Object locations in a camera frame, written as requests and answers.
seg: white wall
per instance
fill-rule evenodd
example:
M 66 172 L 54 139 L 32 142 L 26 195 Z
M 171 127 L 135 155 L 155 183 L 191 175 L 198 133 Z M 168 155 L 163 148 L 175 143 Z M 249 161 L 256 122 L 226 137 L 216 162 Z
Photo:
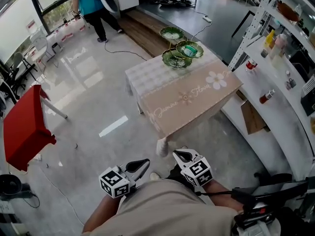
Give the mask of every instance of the white wall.
M 15 50 L 27 39 L 26 25 L 35 20 L 42 23 L 32 0 L 16 0 L 0 17 L 0 59 L 6 63 Z

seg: wooden board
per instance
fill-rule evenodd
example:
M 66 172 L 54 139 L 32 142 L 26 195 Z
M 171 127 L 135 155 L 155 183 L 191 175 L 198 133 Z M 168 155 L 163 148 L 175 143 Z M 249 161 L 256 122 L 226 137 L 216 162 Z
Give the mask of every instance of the wooden board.
M 132 20 L 142 24 L 143 26 L 145 26 L 146 28 L 148 28 L 149 30 L 151 30 L 152 32 L 154 32 L 155 34 L 159 35 L 159 32 L 162 28 L 167 27 L 168 25 L 162 23 L 161 21 L 139 11 L 139 10 L 132 10 L 126 13 L 126 16 L 130 17 Z M 178 39 L 178 40 L 167 40 L 164 39 L 164 41 L 166 41 L 167 43 L 171 42 L 171 44 L 173 46 L 176 46 L 178 42 L 183 41 L 183 40 L 187 40 L 187 38 L 182 38 L 182 39 Z
M 152 57 L 161 55 L 169 48 L 161 36 L 151 32 L 145 26 L 128 18 L 118 20 L 125 33 Z

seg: yellow bottle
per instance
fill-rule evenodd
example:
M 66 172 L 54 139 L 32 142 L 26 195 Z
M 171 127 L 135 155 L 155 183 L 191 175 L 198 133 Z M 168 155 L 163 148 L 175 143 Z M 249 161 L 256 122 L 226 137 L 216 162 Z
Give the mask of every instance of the yellow bottle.
M 266 37 L 266 40 L 265 40 L 265 43 L 264 43 L 264 48 L 267 50 L 267 48 L 269 47 L 269 45 L 271 44 L 272 42 L 272 39 L 274 37 L 274 34 L 275 34 L 275 30 L 273 29 L 269 34 L 268 36 Z

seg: black pants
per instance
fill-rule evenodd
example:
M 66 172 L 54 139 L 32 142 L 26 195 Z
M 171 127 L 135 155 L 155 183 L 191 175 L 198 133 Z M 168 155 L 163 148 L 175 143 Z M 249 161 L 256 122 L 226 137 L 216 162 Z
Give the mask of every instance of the black pants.
M 104 27 L 102 25 L 101 19 L 103 19 L 106 23 L 108 23 L 115 30 L 119 30 L 121 28 L 119 26 L 116 18 L 112 14 L 110 14 L 109 11 L 105 8 L 85 15 L 84 19 L 89 24 L 94 26 L 94 29 L 101 40 L 106 39 L 106 33 L 105 33 Z
M 11 88 L 6 83 L 2 82 L 2 84 L 0 85 L 0 91 L 6 92 L 9 95 L 9 97 L 12 99 L 12 102 L 16 104 L 15 95 L 13 94 Z
M 169 173 L 169 176 L 166 179 L 175 180 L 184 186 L 186 186 L 188 189 L 192 190 L 194 192 L 195 187 L 193 184 L 189 183 L 186 178 L 181 174 L 181 168 L 177 164 L 173 170 Z

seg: white shelf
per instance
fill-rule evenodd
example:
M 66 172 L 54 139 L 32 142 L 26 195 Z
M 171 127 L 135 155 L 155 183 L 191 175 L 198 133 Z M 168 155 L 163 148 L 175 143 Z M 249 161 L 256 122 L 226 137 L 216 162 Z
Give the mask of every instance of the white shelf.
M 309 52 L 310 57 L 315 61 L 315 47 L 309 41 L 309 37 L 297 25 L 293 25 L 276 8 L 267 6 L 266 11 L 277 19 L 289 32 L 291 32 Z
M 222 111 L 255 151 L 269 174 L 292 173 L 289 163 L 272 132 L 266 132 L 262 129 L 251 135 L 247 133 L 241 110 L 243 103 L 244 101 L 235 95 L 223 106 Z
M 294 178 L 303 180 L 309 175 L 313 163 L 312 150 L 303 126 L 281 92 L 276 92 L 265 104 L 259 102 L 259 98 L 275 88 L 275 85 L 262 72 L 265 67 L 247 71 L 246 62 L 234 71 L 243 83 L 241 91 L 272 131 L 287 158 Z
M 296 112 L 296 115 L 299 117 L 310 140 L 312 148 L 313 150 L 315 150 L 315 135 L 312 133 L 311 130 L 311 117 L 308 117 L 306 115 L 301 105 L 301 92 L 305 82 L 300 74 L 297 72 L 295 67 L 292 65 L 292 63 L 286 57 L 282 58 L 281 64 L 277 68 L 274 68 L 272 66 L 269 55 L 266 58 L 263 58 L 260 53 L 263 49 L 264 41 L 265 37 L 258 39 L 245 49 L 245 53 L 250 56 L 258 64 L 259 67 L 262 68 L 259 70 L 259 72 L 272 80 L 272 82 L 277 87 L 275 88 L 275 90 L 280 90 L 286 97 L 286 99 Z M 285 73 L 286 71 L 289 71 L 291 73 L 290 77 L 296 82 L 296 86 L 291 90 L 287 90 L 284 84 L 285 81 L 288 80 L 288 77 Z

